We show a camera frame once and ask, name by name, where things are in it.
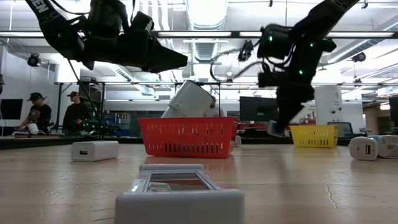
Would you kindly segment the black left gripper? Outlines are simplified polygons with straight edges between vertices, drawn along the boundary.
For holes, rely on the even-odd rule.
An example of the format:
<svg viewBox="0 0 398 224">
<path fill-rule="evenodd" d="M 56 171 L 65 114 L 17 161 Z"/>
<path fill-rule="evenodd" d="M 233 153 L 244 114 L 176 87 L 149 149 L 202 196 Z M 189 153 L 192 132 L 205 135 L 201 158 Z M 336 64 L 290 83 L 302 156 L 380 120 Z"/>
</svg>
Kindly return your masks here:
<svg viewBox="0 0 398 224">
<path fill-rule="evenodd" d="M 164 47 L 146 30 L 134 30 L 121 35 L 91 32 L 85 40 L 83 64 L 92 70 L 95 62 L 139 67 L 143 72 L 160 73 L 172 70 L 168 67 L 186 66 L 188 57 Z"/>
</svg>

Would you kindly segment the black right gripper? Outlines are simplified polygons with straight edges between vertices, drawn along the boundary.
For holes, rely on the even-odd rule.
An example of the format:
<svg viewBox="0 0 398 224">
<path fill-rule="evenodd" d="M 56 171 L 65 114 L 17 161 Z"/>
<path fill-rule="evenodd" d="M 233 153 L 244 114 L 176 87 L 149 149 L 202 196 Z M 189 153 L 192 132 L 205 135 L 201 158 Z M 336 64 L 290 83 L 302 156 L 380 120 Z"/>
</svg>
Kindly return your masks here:
<svg viewBox="0 0 398 224">
<path fill-rule="evenodd" d="M 284 72 L 287 83 L 311 87 L 318 64 L 324 52 L 332 52 L 335 43 L 294 43 L 283 62 L 276 67 Z M 282 133 L 290 121 L 303 109 L 302 103 L 314 99 L 313 88 L 278 88 L 279 109 L 275 130 Z"/>
</svg>

